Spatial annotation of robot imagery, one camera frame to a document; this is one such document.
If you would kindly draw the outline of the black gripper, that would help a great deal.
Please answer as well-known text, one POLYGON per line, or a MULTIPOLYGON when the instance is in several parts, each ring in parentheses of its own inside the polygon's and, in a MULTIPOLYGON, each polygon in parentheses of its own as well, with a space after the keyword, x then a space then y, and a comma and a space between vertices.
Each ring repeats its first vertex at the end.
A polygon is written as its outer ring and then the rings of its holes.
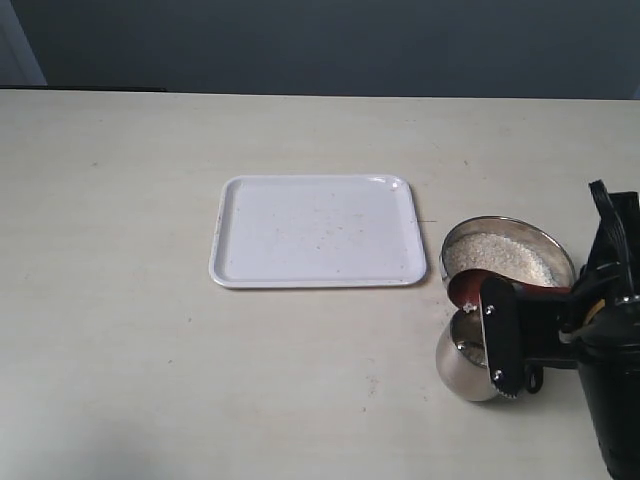
POLYGON ((637 479, 639 194, 591 195, 599 226, 571 291, 502 277, 482 281, 485 358, 491 385, 511 399, 538 392, 546 368, 577 368, 609 475, 637 479))

